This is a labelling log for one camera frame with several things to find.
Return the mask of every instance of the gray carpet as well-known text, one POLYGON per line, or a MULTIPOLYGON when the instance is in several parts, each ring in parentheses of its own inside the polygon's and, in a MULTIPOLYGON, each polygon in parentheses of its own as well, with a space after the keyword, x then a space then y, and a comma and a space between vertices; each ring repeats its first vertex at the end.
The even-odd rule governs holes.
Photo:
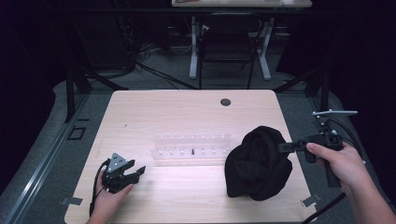
MULTIPOLYGON (((267 52, 267 60, 273 79, 264 81, 261 69, 256 64, 251 89, 271 90, 282 85, 284 80, 292 78, 288 74, 276 73, 275 71, 286 41, 287 39, 283 37, 272 38, 267 52)), ((142 61, 143 64, 198 87, 198 80, 189 79, 189 52, 180 54, 172 50, 154 49, 148 52, 146 56, 145 60, 142 61)), ((244 75, 243 72, 246 72, 247 69, 240 71, 239 68, 240 66, 227 66, 226 68, 225 66, 206 65, 203 71, 204 89, 244 89, 246 87, 245 83, 247 83, 247 75, 244 75)), ((109 74, 110 72, 102 73, 105 76, 109 74)), ((179 84, 173 86, 160 77, 142 71, 139 67, 136 67, 127 76, 112 78, 111 80, 121 86, 128 87, 130 90, 187 89, 187 87, 179 84)), ((93 86, 90 95, 81 95, 76 91, 80 105, 75 118, 68 124, 64 124, 66 118, 65 84, 61 83, 54 89, 57 100, 50 117, 21 169, 0 197, 2 210, 0 221, 2 223, 7 220, 11 220, 11 222, 16 220, 20 223, 64 223, 64 214, 67 207, 62 205, 61 201, 64 197, 73 195, 112 93, 112 90, 98 81, 90 80, 90 82, 93 86), (85 133, 80 140, 67 140, 73 127, 85 129, 85 133), (25 207, 16 206, 19 204, 24 188, 35 174, 36 169, 40 168, 41 162, 46 159, 54 147, 59 148, 59 153, 53 156, 54 163, 51 165, 49 172, 44 174, 44 181, 39 183, 38 191, 35 191, 31 196, 32 200, 25 207), (13 215, 15 212, 20 213, 18 218, 8 219, 15 217, 13 215)), ((318 99, 305 98, 303 94, 304 86, 304 83, 300 83, 287 92, 277 95, 293 140, 317 133, 313 124, 312 111, 318 108, 318 99)), ((342 109, 341 102, 332 94, 330 108, 342 109)), ((343 122, 353 129, 348 119, 343 119, 343 122)), ((317 205, 317 209, 320 209, 335 198, 340 193, 340 189, 327 188, 323 170, 315 164, 306 163, 300 153, 299 158, 311 193, 318 193, 323 197, 323 200, 317 205)), ((354 223, 347 200, 343 200, 320 216, 317 223, 354 223)))

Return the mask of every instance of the small round hole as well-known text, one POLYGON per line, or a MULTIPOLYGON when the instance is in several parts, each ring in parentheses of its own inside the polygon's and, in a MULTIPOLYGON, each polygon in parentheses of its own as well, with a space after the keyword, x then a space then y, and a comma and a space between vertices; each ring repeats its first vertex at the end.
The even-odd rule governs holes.
POLYGON ((220 100, 220 103, 224 106, 229 106, 231 104, 231 101, 229 99, 222 99, 220 100))

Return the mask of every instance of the black cable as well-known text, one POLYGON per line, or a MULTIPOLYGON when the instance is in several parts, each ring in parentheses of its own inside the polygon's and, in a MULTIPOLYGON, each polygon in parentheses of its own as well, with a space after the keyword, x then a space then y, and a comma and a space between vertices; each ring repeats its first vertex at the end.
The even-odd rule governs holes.
POLYGON ((152 44, 146 44, 144 45, 140 50, 139 53, 136 55, 136 61, 141 63, 143 61, 145 61, 146 59, 148 59, 151 56, 150 51, 154 46, 152 44))
POLYGON ((102 171, 102 168, 103 168, 104 166, 108 166, 109 164, 110 164, 110 159, 107 159, 106 161, 104 161, 104 162, 100 165, 100 167, 99 167, 99 169, 98 169, 98 171, 97 171, 97 173, 96 173, 95 182, 93 183, 92 201, 91 201, 91 204, 90 204, 90 216, 92 215, 93 209, 95 208, 95 200, 96 200, 96 197, 97 197, 97 196, 99 195, 99 193, 105 188, 105 187, 103 187, 101 190, 99 190, 98 193, 96 193, 96 183, 98 182, 99 174, 100 174, 100 172, 102 171))
POLYGON ((176 79, 175 77, 169 76, 169 75, 167 75, 167 74, 165 74, 163 72, 160 72, 160 71, 157 71, 157 70, 155 70, 153 68, 147 67, 147 66, 143 65, 142 63, 136 62, 136 64, 139 65, 142 69, 150 72, 151 74, 153 74, 155 76, 162 77, 165 80, 170 80, 170 81, 176 82, 176 83, 178 83, 180 85, 183 85, 185 87, 188 87, 188 88, 190 88, 192 90, 198 90, 196 87, 193 87, 192 85, 190 85, 190 84, 188 84, 186 82, 180 81, 180 80, 176 79))
POLYGON ((123 69, 122 71, 120 71, 118 73, 111 74, 111 75, 103 75, 103 74, 101 74, 100 76, 101 77, 105 77, 107 79, 112 79, 112 78, 116 78, 116 77, 124 77, 124 76, 130 74, 133 71, 134 71, 133 67, 127 67, 127 68, 123 69))
POLYGON ((316 213, 312 214, 310 217, 308 217, 303 224, 309 223, 310 221, 312 221, 315 217, 318 217, 320 215, 322 215, 323 213, 325 213, 327 210, 329 210, 330 208, 332 208, 333 206, 335 206, 336 204, 338 204, 339 202, 341 202, 344 198, 346 197, 345 193, 341 193, 340 195, 338 195, 334 200, 332 200, 330 203, 328 203, 326 206, 324 206, 322 209, 320 209, 319 211, 317 211, 316 213))
MULTIPOLYGON (((186 23, 186 25, 187 25, 187 27, 188 27, 188 29, 189 29, 189 32, 191 33, 191 28, 190 28, 190 26, 189 26, 189 23, 188 23, 187 20, 186 20, 186 17, 183 17, 183 21, 186 23)), ((175 39, 179 39, 180 37, 182 37, 182 36, 180 35, 180 36, 178 36, 178 37, 176 37, 176 38, 174 38, 174 39, 170 39, 169 42, 172 43, 175 39)), ((176 54, 178 54, 178 55, 185 54, 185 53, 187 53, 187 52, 189 52, 189 51, 191 50, 191 48, 192 48, 192 43, 188 46, 188 49, 187 49, 187 50, 184 50, 183 52, 177 52, 177 51, 175 50, 175 48, 176 48, 176 47, 174 47, 174 46, 171 46, 171 47, 170 47, 170 49, 171 49, 174 53, 176 53, 176 54)))

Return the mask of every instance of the table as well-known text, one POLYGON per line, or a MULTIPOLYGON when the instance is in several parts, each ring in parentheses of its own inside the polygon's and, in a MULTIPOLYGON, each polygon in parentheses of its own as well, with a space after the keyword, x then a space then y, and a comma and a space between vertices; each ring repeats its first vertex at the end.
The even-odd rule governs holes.
POLYGON ((302 221, 315 212, 300 200, 310 196, 296 154, 293 170, 276 196, 255 202, 229 198, 224 178, 225 157, 153 159, 158 136, 224 136, 230 148, 264 125, 279 130, 287 142, 288 128, 273 91, 115 91, 74 193, 81 205, 70 204, 66 223, 89 218, 94 176, 113 152, 135 160, 130 173, 146 172, 120 206, 116 223, 241 223, 302 221), (231 104, 222 105, 222 99, 231 104))
MULTIPOLYGON (((191 2, 178 3, 177 0, 172 0, 173 7, 288 7, 288 8, 303 8, 311 7, 312 2, 310 0, 198 0, 191 2)), ((265 53, 267 51, 268 43, 273 30, 274 19, 271 19, 265 23, 262 36, 264 41, 261 49, 258 49, 260 66, 262 68, 262 75, 264 80, 271 80, 270 70, 268 63, 265 60, 265 53)), ((191 20, 191 66, 190 66, 190 78, 196 78, 198 54, 196 48, 197 38, 197 26, 196 20, 192 17, 191 20)))

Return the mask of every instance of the black cloth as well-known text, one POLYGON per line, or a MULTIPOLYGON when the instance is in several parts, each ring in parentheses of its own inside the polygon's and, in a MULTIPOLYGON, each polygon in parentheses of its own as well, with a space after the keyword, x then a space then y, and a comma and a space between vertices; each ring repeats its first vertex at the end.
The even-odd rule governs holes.
POLYGON ((244 137, 242 144, 228 155, 225 162, 229 197, 249 195, 255 201, 263 201, 285 187, 292 166, 289 153, 277 152, 277 145, 281 143, 285 143, 282 134, 265 126, 244 137))

